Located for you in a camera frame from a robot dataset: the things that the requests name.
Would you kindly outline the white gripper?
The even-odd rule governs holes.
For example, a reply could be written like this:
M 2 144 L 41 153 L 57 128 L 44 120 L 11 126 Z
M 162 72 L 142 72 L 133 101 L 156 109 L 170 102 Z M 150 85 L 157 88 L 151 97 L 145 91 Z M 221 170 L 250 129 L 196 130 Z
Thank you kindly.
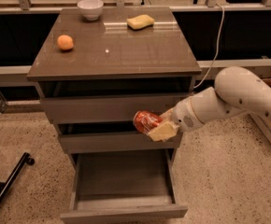
M 204 126 L 193 110 L 191 97 L 178 102 L 173 109 L 166 110 L 160 117 L 165 121 L 148 132 L 148 136 L 155 142 L 176 136 L 179 128 L 187 133 Z

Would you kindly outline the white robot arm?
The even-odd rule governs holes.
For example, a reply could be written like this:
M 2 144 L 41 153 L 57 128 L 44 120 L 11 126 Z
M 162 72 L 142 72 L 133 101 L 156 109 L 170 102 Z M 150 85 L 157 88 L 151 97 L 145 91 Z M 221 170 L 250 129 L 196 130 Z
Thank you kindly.
M 222 69 L 214 87 L 207 88 L 162 114 L 162 121 L 148 132 L 153 141 L 167 140 L 177 134 L 201 128 L 216 119 L 229 119 L 253 113 L 271 123 L 271 88 L 250 70 L 242 67 Z

